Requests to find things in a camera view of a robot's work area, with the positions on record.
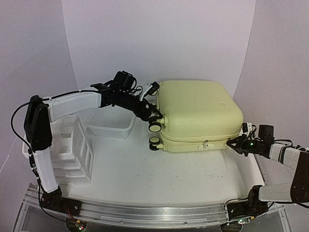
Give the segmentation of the pale yellow hard-shell suitcase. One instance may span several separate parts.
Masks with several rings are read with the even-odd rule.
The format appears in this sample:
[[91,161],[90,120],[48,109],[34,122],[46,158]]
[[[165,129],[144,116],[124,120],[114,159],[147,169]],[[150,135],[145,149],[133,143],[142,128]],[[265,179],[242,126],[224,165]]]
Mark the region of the pale yellow hard-shell suitcase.
[[214,81],[163,81],[156,109],[159,118],[149,124],[149,131],[158,135],[149,139],[149,148],[173,153],[225,149],[244,120],[226,88]]

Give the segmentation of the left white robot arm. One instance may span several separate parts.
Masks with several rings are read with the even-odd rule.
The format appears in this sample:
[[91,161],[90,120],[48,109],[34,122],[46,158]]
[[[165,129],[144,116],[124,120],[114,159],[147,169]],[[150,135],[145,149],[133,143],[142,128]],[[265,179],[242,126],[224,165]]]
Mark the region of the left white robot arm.
[[60,211],[65,207],[65,201],[55,191],[59,190],[58,182],[53,171],[50,150],[52,146],[52,132],[50,124],[62,117],[79,111],[118,106],[131,111],[136,117],[149,122],[152,114],[163,116],[157,108],[149,103],[145,97],[159,90],[159,84],[153,82],[144,87],[140,95],[122,85],[113,86],[98,83],[90,89],[77,90],[43,99],[38,95],[32,96],[28,102],[24,122],[24,131],[31,155],[35,162],[38,179],[43,190],[48,193],[45,201],[54,210]]

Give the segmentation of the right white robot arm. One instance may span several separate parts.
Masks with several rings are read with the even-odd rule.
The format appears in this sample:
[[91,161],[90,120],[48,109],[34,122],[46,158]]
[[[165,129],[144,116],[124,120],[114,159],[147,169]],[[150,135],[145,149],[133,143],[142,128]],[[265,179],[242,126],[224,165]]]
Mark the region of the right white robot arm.
[[282,183],[274,185],[253,186],[243,210],[254,214],[262,203],[291,203],[303,208],[309,207],[309,149],[294,145],[289,139],[275,139],[274,127],[244,123],[242,134],[227,140],[228,147],[237,153],[248,156],[259,155],[278,167],[284,168],[289,177]]

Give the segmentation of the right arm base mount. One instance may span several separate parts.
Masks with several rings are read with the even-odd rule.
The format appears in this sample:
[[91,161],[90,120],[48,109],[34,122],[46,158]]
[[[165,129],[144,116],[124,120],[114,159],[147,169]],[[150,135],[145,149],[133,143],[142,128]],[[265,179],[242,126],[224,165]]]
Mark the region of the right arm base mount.
[[259,200],[262,185],[253,186],[246,198],[231,199],[224,204],[228,221],[257,217],[268,211],[268,202]]

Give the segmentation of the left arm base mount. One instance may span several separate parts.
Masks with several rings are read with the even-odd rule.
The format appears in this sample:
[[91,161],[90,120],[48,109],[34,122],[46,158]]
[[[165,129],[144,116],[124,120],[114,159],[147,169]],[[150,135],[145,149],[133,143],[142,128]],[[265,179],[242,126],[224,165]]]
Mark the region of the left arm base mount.
[[61,188],[58,187],[55,191],[50,193],[44,192],[42,194],[40,206],[55,212],[78,216],[81,211],[82,202],[80,200],[63,197]]

